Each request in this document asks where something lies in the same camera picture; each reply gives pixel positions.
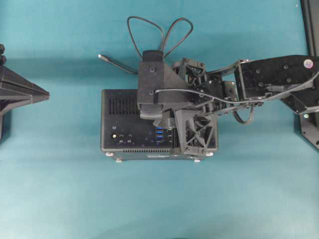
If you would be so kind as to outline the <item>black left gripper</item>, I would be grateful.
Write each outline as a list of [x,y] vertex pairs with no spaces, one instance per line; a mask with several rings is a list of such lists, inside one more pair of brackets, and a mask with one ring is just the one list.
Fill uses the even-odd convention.
[[49,92],[3,66],[6,63],[4,52],[5,46],[0,44],[0,115],[18,107],[48,100]]

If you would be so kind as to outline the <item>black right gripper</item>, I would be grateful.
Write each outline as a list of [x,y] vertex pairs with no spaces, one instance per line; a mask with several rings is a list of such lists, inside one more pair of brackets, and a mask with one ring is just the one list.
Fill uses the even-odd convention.
[[161,128],[173,128],[171,132],[172,156],[184,158],[210,157],[218,149],[217,116],[214,111],[219,104],[209,97],[219,89],[219,77],[207,75],[206,69],[197,74],[187,70],[194,109],[174,110],[173,117],[162,116],[155,119],[153,125]]

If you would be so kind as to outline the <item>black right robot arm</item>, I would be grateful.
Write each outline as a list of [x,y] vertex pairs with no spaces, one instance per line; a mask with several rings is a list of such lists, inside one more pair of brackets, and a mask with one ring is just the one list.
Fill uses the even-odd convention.
[[157,88],[155,93],[182,94],[186,102],[169,108],[155,122],[169,131],[170,154],[200,161],[218,149],[218,118],[231,114],[238,123],[250,124],[255,109],[280,100],[299,118],[302,136],[319,145],[319,59],[290,55],[263,60],[240,60],[206,71],[189,59],[174,64],[185,87]]

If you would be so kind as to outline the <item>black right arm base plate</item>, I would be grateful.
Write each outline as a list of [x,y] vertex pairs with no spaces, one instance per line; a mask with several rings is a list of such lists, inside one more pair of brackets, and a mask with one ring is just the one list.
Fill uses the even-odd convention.
[[319,149],[319,108],[296,108],[295,130],[314,148]]

